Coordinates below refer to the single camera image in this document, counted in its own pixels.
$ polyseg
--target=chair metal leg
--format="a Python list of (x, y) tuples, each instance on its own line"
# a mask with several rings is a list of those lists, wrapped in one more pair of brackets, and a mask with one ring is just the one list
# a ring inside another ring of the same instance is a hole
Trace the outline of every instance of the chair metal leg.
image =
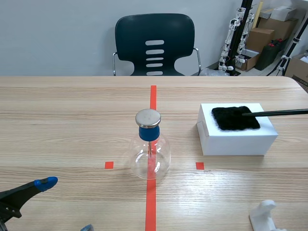
[(199, 49), (198, 48), (194, 48), (194, 50), (197, 52), (197, 56), (198, 56), (198, 64), (199, 64), (199, 72), (198, 72), (198, 76), (201, 73), (201, 60), (200, 60), (200, 53), (199, 53)]
[(113, 55), (112, 55), (112, 58), (113, 58), (113, 60), (112, 60), (112, 65), (113, 65), (113, 69), (114, 69), (114, 76), (116, 76), (116, 61), (115, 61), (115, 55), (117, 54), (117, 52), (115, 52), (115, 53), (113, 53)]

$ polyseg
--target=plastic bag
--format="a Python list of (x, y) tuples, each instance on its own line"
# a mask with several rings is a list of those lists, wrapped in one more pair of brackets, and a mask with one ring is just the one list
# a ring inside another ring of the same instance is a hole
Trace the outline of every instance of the plastic bag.
[(201, 71), (199, 76), (230, 76), (230, 74), (224, 71), (216, 71), (206, 68)]

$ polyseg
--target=black pole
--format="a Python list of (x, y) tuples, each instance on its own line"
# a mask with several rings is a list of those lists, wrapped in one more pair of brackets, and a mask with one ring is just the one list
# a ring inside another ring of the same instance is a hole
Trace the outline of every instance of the black pole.
[(229, 60), (226, 62), (226, 66), (233, 66), (233, 71), (227, 71), (230, 74), (230, 76), (234, 76), (234, 74), (235, 74), (235, 56), (238, 55), (237, 49), (238, 49), (240, 42), (241, 42), (241, 37), (242, 37), (242, 34), (244, 32), (244, 28), (245, 28), (247, 18), (249, 16), (252, 1), (253, 0), (243, 0), (243, 2), (242, 2), (241, 7), (245, 8), (246, 11), (245, 11), (245, 14), (244, 14), (244, 18), (241, 21), (241, 25), (239, 27), (237, 27), (235, 32), (234, 32), (234, 35), (233, 35), (233, 38), (232, 38), (232, 41), (231, 41), (231, 44), (230, 44), (230, 50), (229, 50), (229, 53), (228, 53)]
[(285, 63), (287, 63), (287, 65), (285, 66), (285, 69), (283, 70), (282, 72), (282, 75), (284, 76), (287, 69), (288, 69), (288, 66), (289, 66), (289, 63), (290, 63), (290, 56), (292, 54), (292, 52), (294, 51), (294, 48), (296, 47), (296, 45), (298, 44), (298, 42), (300, 41), (300, 37), (303, 35), (306, 27), (308, 26), (308, 17), (305, 21), (305, 23), (303, 24), (302, 28), (300, 29), (300, 31), (298, 32), (297, 36), (293, 39), (293, 44), (292, 46), (290, 47), (290, 49), (288, 50), (287, 54), (285, 55), (285, 57), (283, 57), (278, 63), (277, 65), (275, 66), (275, 68), (267, 74), (267, 76), (271, 75), (274, 73), (274, 71), (277, 70), (277, 68), (280, 67), (283, 68), (285, 66)]

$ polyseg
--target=cardboard box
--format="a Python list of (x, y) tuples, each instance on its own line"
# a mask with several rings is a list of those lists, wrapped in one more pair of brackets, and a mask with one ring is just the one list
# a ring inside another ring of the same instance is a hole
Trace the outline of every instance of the cardboard box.
[(269, 19), (273, 10), (274, 10), (274, 8), (267, 8), (267, 9), (261, 10), (259, 17)]
[(257, 64), (260, 53), (256, 51), (246, 50), (242, 52), (242, 56), (245, 58), (245, 63), (236, 63), (235, 66), (241, 71), (249, 71)]
[(247, 106), (251, 112), (263, 112), (259, 103), (203, 103), (197, 127), (203, 155), (265, 155), (278, 134), (268, 117), (256, 117), (259, 129), (223, 131), (212, 116), (216, 107)]
[(275, 31), (262, 28), (253, 28), (249, 32), (246, 48), (252, 51), (262, 52), (263, 48), (271, 43)]
[(275, 35), (273, 40), (276, 39), (286, 40), (291, 36), (294, 28), (296, 27), (296, 24), (297, 24), (297, 19), (295, 18), (292, 18), (285, 22), (271, 18), (270, 19), (260, 18), (258, 28), (274, 30)]
[(308, 92), (308, 63), (301, 61), (304, 54), (293, 56), (285, 76), (293, 78), (299, 85)]
[(295, 8), (280, 6), (273, 10), (270, 18), (284, 22), (293, 18), (295, 16), (295, 13)]

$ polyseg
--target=white box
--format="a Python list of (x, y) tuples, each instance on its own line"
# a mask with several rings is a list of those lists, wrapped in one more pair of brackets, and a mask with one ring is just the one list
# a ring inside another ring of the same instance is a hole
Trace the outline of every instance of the white box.
[(212, 116), (217, 107), (246, 106), (251, 112), (263, 112), (259, 103), (203, 103), (197, 127), (203, 155), (265, 155), (278, 134), (268, 117), (256, 117), (260, 129), (223, 131)]
[(273, 10), (270, 18), (285, 22), (293, 18), (295, 16), (295, 13), (296, 13), (296, 8), (280, 6)]
[(261, 10), (259, 17), (269, 19), (273, 10), (274, 10), (273, 8), (267, 8), (267, 9)]

